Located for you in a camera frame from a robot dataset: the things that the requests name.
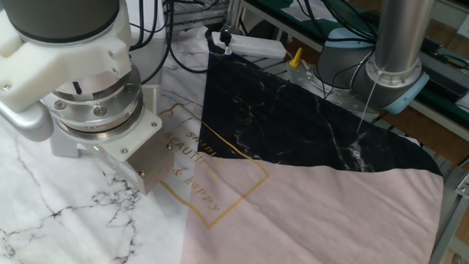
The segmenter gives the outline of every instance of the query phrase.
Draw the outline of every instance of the silver metal pole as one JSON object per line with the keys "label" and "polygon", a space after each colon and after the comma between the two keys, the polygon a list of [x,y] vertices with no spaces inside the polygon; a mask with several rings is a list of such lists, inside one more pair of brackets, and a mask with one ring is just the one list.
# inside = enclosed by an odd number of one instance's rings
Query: silver metal pole
{"label": "silver metal pole", "polygon": [[401,73],[417,60],[435,0],[385,0],[376,44],[380,70]]}
{"label": "silver metal pole", "polygon": [[231,29],[238,28],[242,0],[229,0],[228,13],[226,14],[226,25]]}

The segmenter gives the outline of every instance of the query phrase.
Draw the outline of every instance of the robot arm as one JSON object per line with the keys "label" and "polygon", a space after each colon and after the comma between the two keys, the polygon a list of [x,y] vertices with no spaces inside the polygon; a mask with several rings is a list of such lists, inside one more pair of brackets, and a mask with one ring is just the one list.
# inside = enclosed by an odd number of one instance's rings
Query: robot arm
{"label": "robot arm", "polygon": [[174,155],[161,119],[144,107],[125,0],[2,4],[0,114],[35,141],[51,136],[53,120],[66,139],[151,191]]}
{"label": "robot arm", "polygon": [[[353,41],[326,43],[316,77],[336,88],[352,89],[390,113],[399,113],[429,80],[418,53],[434,3],[385,0],[376,46]],[[336,29],[329,36],[345,37],[359,38],[346,29]],[[340,73],[350,65],[356,66]]]}

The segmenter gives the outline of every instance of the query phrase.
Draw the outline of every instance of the gold square outline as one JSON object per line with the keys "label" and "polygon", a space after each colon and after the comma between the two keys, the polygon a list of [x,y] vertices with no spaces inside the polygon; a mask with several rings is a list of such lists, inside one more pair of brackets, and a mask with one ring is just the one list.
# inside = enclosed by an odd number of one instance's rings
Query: gold square outline
{"label": "gold square outline", "polygon": [[255,161],[254,159],[250,158],[249,156],[245,155],[244,153],[240,152],[235,146],[233,146],[232,144],[230,144],[227,140],[225,140],[224,138],[222,138],[220,135],[218,135],[212,128],[210,128],[205,122],[203,122],[202,120],[200,120],[198,117],[196,117],[194,114],[192,114],[192,112],[190,112],[189,110],[187,110],[181,103],[176,103],[174,104],[170,109],[167,109],[165,111],[162,111],[160,113],[160,116],[162,114],[165,114],[169,111],[173,111],[177,106],[181,106],[184,110],[186,110],[189,114],[191,114],[195,119],[197,119],[198,121],[200,121],[201,124],[203,124],[206,128],[208,128],[210,131],[212,131],[212,133],[214,133],[219,139],[221,139],[223,142],[225,142],[225,144],[229,145],[234,151],[236,151],[238,154],[240,154],[242,157],[244,158],[247,158],[248,160],[254,162],[259,168],[261,168],[261,170],[265,173],[265,177],[262,178],[253,188],[251,188],[247,193],[245,193],[244,195],[242,195],[236,202],[234,202],[234,204],[232,204],[230,207],[228,207],[228,209],[226,209],[219,217],[217,217],[217,219],[215,219],[212,223],[207,223],[207,220],[205,220],[205,218],[203,217],[203,215],[193,206],[191,205],[190,203],[186,202],[183,198],[181,198],[179,195],[176,194],[176,192],[173,191],[173,189],[171,189],[171,187],[169,187],[164,181],[161,181],[161,185],[163,185],[168,191],[169,193],[171,193],[178,201],[180,201],[183,205],[187,206],[188,208],[190,208],[194,213],[196,213],[196,215],[202,220],[202,222],[204,223],[205,227],[207,229],[210,229],[212,228],[215,224],[217,224],[223,217],[225,217],[231,210],[233,210],[241,201],[243,201],[246,197],[248,197],[250,194],[252,194],[257,188],[259,188],[259,186],[261,186],[265,181],[266,179],[268,179],[270,177],[270,174],[267,172],[267,170],[265,170],[265,168],[259,164],[257,161]]}

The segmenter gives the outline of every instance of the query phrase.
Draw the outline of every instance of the white cable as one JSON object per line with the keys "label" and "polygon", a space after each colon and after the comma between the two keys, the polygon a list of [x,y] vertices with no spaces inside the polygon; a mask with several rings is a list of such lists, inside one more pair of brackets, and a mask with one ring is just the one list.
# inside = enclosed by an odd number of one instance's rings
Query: white cable
{"label": "white cable", "polygon": [[373,88],[372,88],[372,92],[369,93],[369,97],[368,97],[368,100],[367,100],[366,105],[365,105],[365,110],[363,110],[363,115],[361,116],[360,124],[358,125],[357,133],[358,133],[359,130],[360,130],[361,123],[363,122],[363,119],[364,119],[364,117],[365,117],[366,109],[368,108],[369,100],[372,98],[374,88],[376,87],[376,84],[377,84],[377,82],[378,82],[378,79],[379,79],[380,76],[381,76],[381,73],[383,73],[383,72],[382,72],[381,70],[378,70],[378,76],[376,77],[376,80],[374,81]]}

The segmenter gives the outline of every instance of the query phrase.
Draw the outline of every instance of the screw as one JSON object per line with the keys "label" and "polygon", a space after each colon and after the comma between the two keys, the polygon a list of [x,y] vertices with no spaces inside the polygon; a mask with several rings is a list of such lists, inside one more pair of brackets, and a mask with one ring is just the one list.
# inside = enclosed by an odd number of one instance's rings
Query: screw
{"label": "screw", "polygon": [[55,107],[57,110],[63,110],[67,107],[67,104],[64,103],[63,101],[58,100],[58,101],[55,102],[53,107]]}
{"label": "screw", "polygon": [[133,84],[126,84],[126,85],[124,86],[124,91],[125,91],[125,92],[132,92],[132,91],[133,91],[133,88],[134,88]]}
{"label": "screw", "polygon": [[108,112],[107,109],[105,109],[104,107],[99,107],[99,106],[95,108],[94,110],[95,115],[98,117],[103,117],[107,112]]}

